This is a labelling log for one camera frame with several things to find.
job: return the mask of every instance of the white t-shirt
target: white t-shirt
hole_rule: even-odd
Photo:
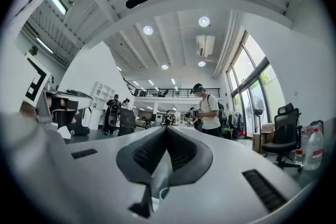
[[[218,102],[217,99],[213,95],[209,95],[209,103],[208,96],[201,101],[201,110],[203,113],[208,113],[212,111],[218,111]],[[211,130],[220,127],[219,117],[204,117],[203,118],[203,128],[206,130]]]

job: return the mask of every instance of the mesh chair back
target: mesh chair back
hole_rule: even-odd
[[[120,109],[120,126],[126,128],[135,128],[134,112],[128,109]]]
[[[273,143],[286,144],[297,139],[296,127],[299,122],[299,109],[287,110],[274,117],[275,134]]]

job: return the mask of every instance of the window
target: window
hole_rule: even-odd
[[[227,76],[232,86],[234,109],[242,114],[246,136],[251,137],[260,131],[259,118],[252,113],[254,109],[264,110],[263,125],[274,121],[278,108],[286,103],[277,76],[257,42],[245,32],[241,43]]]
[[[237,89],[237,82],[236,82],[236,79],[235,79],[235,75],[233,74],[233,70],[231,70],[229,72],[229,77],[230,77],[230,81],[231,81],[232,90],[236,90]]]
[[[237,75],[238,84],[241,84],[253,72],[254,67],[245,50],[240,52],[240,55],[233,68],[235,69]]]
[[[269,114],[271,120],[274,121],[274,117],[278,114],[278,108],[286,105],[284,95],[271,65],[269,65],[260,76],[264,83],[269,106]]]
[[[247,41],[245,43],[245,48],[250,53],[256,66],[260,64],[261,60],[264,59],[265,57],[264,52],[262,51],[258,43],[254,40],[254,38],[251,35],[249,35],[247,38]]]

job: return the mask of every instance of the cardboard box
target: cardboard box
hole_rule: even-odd
[[[274,123],[266,123],[261,126],[261,145],[272,143],[273,137],[275,133],[275,125]],[[254,133],[253,139],[252,139],[252,149],[255,152],[259,152],[259,141],[260,141],[260,134]]]

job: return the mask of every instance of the fluorescent light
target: fluorescent light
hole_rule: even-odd
[[[51,49],[48,48],[47,45],[45,45],[38,37],[36,38],[36,40],[43,46],[45,47],[49,52],[51,52],[52,54],[54,53]]]
[[[143,28],[143,32],[147,35],[150,36],[151,34],[153,34],[153,28],[150,26],[145,26]]]
[[[59,1],[59,0],[52,0],[55,5],[58,7],[59,11],[64,15],[67,10],[65,9],[65,7],[63,6],[63,4]]]
[[[204,16],[204,17],[200,18],[200,20],[198,21],[198,23],[202,27],[207,27],[210,24],[210,19],[208,17]]]

